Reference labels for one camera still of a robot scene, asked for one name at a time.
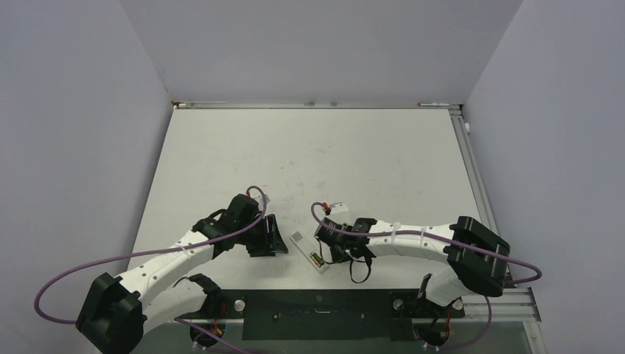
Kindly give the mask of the green black AAA battery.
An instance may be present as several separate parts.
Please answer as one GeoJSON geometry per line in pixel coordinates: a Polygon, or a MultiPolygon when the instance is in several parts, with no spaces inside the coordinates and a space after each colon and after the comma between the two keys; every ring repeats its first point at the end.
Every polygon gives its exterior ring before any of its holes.
{"type": "Polygon", "coordinates": [[[322,268],[326,265],[323,258],[319,256],[316,252],[313,252],[310,257],[313,259],[313,261],[319,268],[322,268]]]}

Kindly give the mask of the white remote control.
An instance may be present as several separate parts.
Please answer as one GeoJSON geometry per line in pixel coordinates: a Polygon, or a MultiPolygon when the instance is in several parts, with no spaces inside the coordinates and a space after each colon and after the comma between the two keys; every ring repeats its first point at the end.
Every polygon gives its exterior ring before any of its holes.
{"type": "Polygon", "coordinates": [[[310,265],[320,274],[323,274],[328,268],[329,265],[326,265],[323,268],[318,268],[312,260],[309,258],[309,255],[313,252],[316,252],[319,256],[321,256],[319,250],[315,247],[315,242],[311,240],[310,237],[303,236],[300,232],[294,232],[290,236],[291,241],[296,246],[296,248],[301,252],[304,258],[310,263],[310,265]]]}

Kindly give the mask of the gold AAA battery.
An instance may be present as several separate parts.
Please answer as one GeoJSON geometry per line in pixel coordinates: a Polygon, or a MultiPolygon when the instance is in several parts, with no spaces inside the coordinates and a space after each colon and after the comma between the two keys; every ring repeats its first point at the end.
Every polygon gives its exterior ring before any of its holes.
{"type": "Polygon", "coordinates": [[[318,257],[317,254],[312,253],[309,255],[309,258],[312,260],[312,262],[318,267],[318,268],[323,268],[324,267],[324,261],[318,257]]]}

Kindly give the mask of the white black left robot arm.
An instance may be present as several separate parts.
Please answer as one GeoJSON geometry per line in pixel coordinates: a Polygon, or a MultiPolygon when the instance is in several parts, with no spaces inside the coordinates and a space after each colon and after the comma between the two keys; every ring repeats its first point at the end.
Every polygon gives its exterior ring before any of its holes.
{"type": "Polygon", "coordinates": [[[285,253],[268,197],[248,192],[234,196],[225,209],[199,220],[175,244],[115,277],[108,273],[91,284],[75,327],[101,353],[130,353],[144,334],[188,313],[223,315],[228,306],[221,288],[192,270],[236,245],[252,257],[285,253]]]}

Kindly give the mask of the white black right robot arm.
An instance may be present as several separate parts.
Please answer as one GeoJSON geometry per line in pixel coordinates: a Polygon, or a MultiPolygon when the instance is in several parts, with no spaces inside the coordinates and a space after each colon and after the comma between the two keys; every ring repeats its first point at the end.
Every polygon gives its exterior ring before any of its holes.
{"type": "Polygon", "coordinates": [[[339,224],[324,218],[314,237],[328,246],[332,260],[343,263],[386,256],[414,257],[441,263],[424,276],[416,298],[417,308],[434,316],[458,298],[470,294],[503,294],[510,245],[481,222],[461,216],[441,226],[410,226],[375,218],[358,218],[339,224]]]}

